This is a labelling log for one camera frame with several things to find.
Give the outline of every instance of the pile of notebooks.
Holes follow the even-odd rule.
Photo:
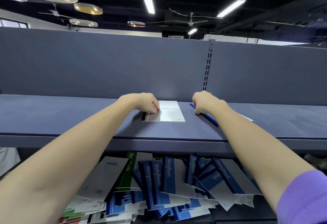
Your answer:
[[[179,221],[210,214],[216,205],[254,207],[254,195],[261,195],[258,185],[234,160],[128,152],[99,162],[59,223],[129,224],[149,211]]]

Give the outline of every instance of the ceiling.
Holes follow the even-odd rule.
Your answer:
[[[190,15],[193,12],[195,16],[205,16],[194,17],[193,22],[208,20],[205,23],[194,24],[198,32],[191,36],[192,39],[202,39],[205,34],[211,33],[307,43],[325,40],[327,0],[246,0],[241,7],[222,19],[208,18],[216,17],[219,11],[234,1],[153,0],[155,14],[147,12],[144,0],[79,0],[79,2],[100,6],[103,8],[103,15],[78,12],[72,4],[57,4],[57,10],[61,15],[95,21],[99,24],[98,28],[102,29],[162,32],[163,36],[187,36],[190,27],[183,23],[165,22],[146,24],[144,28],[135,28],[128,26],[127,21],[150,23],[190,20],[188,16],[171,11],[174,10],[184,15]],[[49,12],[54,9],[52,3],[43,0],[28,0],[28,2],[0,0],[0,9],[61,25],[67,24],[68,21],[62,17],[39,14],[38,12]]]

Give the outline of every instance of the window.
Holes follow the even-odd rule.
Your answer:
[[[0,27],[28,28],[27,23],[0,18]]]

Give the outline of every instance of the hand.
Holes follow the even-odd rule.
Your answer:
[[[156,114],[157,110],[160,110],[159,101],[152,93],[131,93],[121,96],[119,100],[132,101],[133,109],[150,112],[151,114]]]
[[[194,93],[192,100],[193,105],[196,107],[194,110],[196,115],[200,113],[212,113],[212,110],[219,107],[221,104],[228,106],[224,100],[220,100],[219,98],[213,96],[210,92],[206,91]]]

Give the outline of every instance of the purple shirt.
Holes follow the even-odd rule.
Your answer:
[[[277,204],[279,224],[327,223],[327,177],[307,171],[286,188]]]

